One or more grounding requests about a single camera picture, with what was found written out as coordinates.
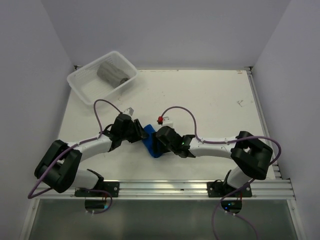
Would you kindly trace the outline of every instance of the white table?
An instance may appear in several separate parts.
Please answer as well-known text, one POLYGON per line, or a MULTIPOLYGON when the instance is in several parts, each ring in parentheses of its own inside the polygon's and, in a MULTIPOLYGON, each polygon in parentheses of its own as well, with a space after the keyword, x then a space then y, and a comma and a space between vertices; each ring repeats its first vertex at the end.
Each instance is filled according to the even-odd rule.
MULTIPOLYGON (((140 70, 132 89, 110 99, 120 110, 134 109, 144 127, 170 106, 188 108, 196 117, 198 135, 208 138, 235 136, 241 130, 263 135, 253 93, 246 71, 236 70, 140 70)), ((106 103, 98 104, 102 126, 114 122, 117 112, 106 103)), ((174 121, 180 135, 193 134, 192 118, 181 109, 166 116, 174 121)), ((93 108, 86 106, 71 91, 59 139, 76 142, 99 131, 93 108)), ((122 145, 112 152, 96 155, 80 164, 110 180, 213 180, 224 179, 236 167, 219 157, 180 158, 166 153, 160 158, 149 155, 142 142, 122 145)), ((272 167, 268 179, 275 179, 272 167)))

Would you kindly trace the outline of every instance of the blue cloth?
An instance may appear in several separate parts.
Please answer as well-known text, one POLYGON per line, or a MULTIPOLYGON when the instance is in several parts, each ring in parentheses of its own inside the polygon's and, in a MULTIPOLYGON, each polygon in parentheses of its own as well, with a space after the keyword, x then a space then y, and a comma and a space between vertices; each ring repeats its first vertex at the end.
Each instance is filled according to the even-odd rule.
POLYGON ((145 126, 143 130, 149 134, 148 138, 142 139, 143 144, 145 145, 146 149, 148 149, 148 152, 152 157, 159 158, 162 153, 154 153, 152 149, 152 133, 155 133, 156 130, 152 127, 151 124, 145 126))

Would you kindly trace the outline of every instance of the gray wall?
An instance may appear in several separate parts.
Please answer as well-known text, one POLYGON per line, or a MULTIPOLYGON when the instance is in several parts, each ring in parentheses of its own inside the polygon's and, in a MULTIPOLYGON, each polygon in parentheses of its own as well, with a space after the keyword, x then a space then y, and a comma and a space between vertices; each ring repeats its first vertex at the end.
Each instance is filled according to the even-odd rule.
POLYGON ((118 50, 139 68, 253 66, 290 0, 42 0, 74 64, 118 50))
POLYGON ((319 239, 320 1, 290 2, 253 73, 270 135, 283 146, 280 170, 308 239, 319 239))
POLYGON ((15 240, 35 167, 58 134, 72 65, 40 1, 0 1, 0 23, 0 239, 15 240))

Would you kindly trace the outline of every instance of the white plastic bin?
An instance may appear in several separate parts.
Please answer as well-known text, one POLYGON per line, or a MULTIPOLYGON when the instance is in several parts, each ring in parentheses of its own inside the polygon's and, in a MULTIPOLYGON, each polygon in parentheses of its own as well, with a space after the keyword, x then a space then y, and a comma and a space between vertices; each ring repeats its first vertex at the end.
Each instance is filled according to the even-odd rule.
POLYGON ((120 94, 129 88, 136 79, 138 70, 123 55, 117 51, 98 58, 97 60, 81 67, 71 73, 66 79, 70 87, 79 96, 79 98, 89 106, 92 106, 97 99, 107 99, 111 95, 120 94), (97 70, 101 63, 108 61, 123 70, 130 78, 120 86, 113 88, 106 81, 97 76, 97 70))

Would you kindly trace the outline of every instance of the gray object in bin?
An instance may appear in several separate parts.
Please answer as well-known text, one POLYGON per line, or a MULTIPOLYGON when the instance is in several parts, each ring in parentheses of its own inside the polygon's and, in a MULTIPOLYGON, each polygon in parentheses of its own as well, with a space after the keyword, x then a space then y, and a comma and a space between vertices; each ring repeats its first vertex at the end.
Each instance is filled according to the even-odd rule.
POLYGON ((124 84, 130 78, 124 71, 107 61, 101 63, 96 74, 114 88, 124 84))

